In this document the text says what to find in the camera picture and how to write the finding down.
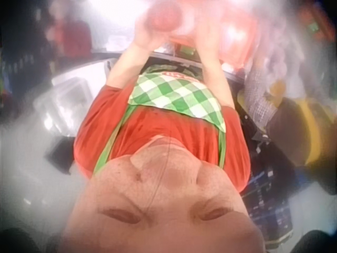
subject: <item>person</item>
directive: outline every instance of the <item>person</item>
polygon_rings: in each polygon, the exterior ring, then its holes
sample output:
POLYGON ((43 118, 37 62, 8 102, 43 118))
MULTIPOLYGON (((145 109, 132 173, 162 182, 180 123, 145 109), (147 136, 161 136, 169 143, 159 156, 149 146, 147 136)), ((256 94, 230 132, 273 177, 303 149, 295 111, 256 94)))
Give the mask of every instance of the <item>person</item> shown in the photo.
POLYGON ((330 194, 336 194, 336 129, 335 113, 322 104, 325 97, 312 74, 301 65, 304 87, 314 98, 270 96, 266 92, 268 34, 261 39, 252 68, 244 85, 247 113, 269 139, 283 152, 294 167, 307 167, 330 194))
POLYGON ((92 58, 92 40, 89 25, 72 16, 75 10, 70 0, 53 0, 48 12, 53 24, 45 29, 45 37, 55 48, 52 72, 83 64, 92 58))
POLYGON ((136 22, 74 143, 90 178, 60 252, 264 252, 239 195, 250 157, 217 57, 220 28, 199 19, 204 83, 140 71, 167 34, 136 22))

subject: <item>eye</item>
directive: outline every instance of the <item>eye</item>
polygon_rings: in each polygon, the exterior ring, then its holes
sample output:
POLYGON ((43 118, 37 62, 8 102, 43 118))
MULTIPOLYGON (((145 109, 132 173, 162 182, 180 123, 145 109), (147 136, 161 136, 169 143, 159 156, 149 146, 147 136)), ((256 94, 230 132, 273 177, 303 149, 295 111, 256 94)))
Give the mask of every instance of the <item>eye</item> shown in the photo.
POLYGON ((137 224, 141 221, 139 216, 121 209, 104 210, 102 211, 102 214, 128 224, 137 224))
POLYGON ((231 212, 231 209, 228 208, 216 208, 213 209, 212 211, 201 215, 200 219, 203 221, 208 221, 208 220, 215 220, 217 218, 220 218, 221 216, 224 216, 225 214, 231 212))

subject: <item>green strap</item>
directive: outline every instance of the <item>green strap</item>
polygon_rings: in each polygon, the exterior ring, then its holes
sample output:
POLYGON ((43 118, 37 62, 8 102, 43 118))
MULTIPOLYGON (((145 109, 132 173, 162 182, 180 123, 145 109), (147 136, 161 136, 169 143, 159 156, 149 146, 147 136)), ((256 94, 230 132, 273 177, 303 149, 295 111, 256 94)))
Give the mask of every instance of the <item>green strap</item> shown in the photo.
MULTIPOLYGON (((131 116, 131 114, 135 111, 136 105, 129 105, 126 109, 126 112, 122 118, 122 120, 118 123, 117 127, 114 129, 113 133, 111 134, 105 148, 103 149, 97 164, 94 169, 94 174, 98 173, 103 166, 108 161, 109 155, 111 153, 111 149, 115 143, 116 137, 122 127, 122 125, 126 122, 126 120, 131 116)), ((226 154, 226 138, 225 133, 219 131, 219 167, 224 168, 225 165, 225 154, 226 154)))
POLYGON ((225 155, 226 155, 226 134, 219 131, 219 167, 224 169, 225 166, 225 155))
POLYGON ((109 140, 107 141, 107 144, 105 145, 105 148, 103 149, 97 164, 95 166, 94 169, 94 174, 98 173, 103 166, 106 164, 109 155, 111 153, 111 149, 115 143, 116 137, 122 127, 122 125, 127 121, 127 119, 130 117, 130 115, 134 112, 134 110, 136 109, 136 105, 128 105, 126 112, 124 113, 122 120, 120 120, 120 122, 118 123, 118 125, 116 126, 116 128, 114 129, 114 131, 112 132, 109 140))

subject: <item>bottle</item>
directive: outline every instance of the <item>bottle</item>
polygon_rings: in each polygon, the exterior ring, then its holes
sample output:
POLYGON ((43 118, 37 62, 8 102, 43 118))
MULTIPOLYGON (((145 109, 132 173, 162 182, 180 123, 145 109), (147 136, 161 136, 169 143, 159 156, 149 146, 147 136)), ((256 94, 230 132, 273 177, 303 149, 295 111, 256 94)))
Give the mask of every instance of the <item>bottle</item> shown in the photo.
POLYGON ((147 24, 160 32, 172 32, 183 22, 181 6, 175 0, 156 2, 147 13, 147 24))

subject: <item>green checkered apron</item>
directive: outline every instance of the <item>green checkered apron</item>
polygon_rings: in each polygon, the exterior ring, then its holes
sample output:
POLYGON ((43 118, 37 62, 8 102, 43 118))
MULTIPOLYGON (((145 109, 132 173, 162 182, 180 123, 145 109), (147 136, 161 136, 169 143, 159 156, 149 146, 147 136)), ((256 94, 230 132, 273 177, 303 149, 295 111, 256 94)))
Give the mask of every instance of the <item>green checkered apron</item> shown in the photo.
POLYGON ((223 168, 226 126, 218 101, 198 80, 180 73, 163 72, 139 76, 129 97, 127 109, 100 155, 94 174, 107 163, 118 132, 139 105, 175 111, 213 124, 219 131, 219 167, 223 168))

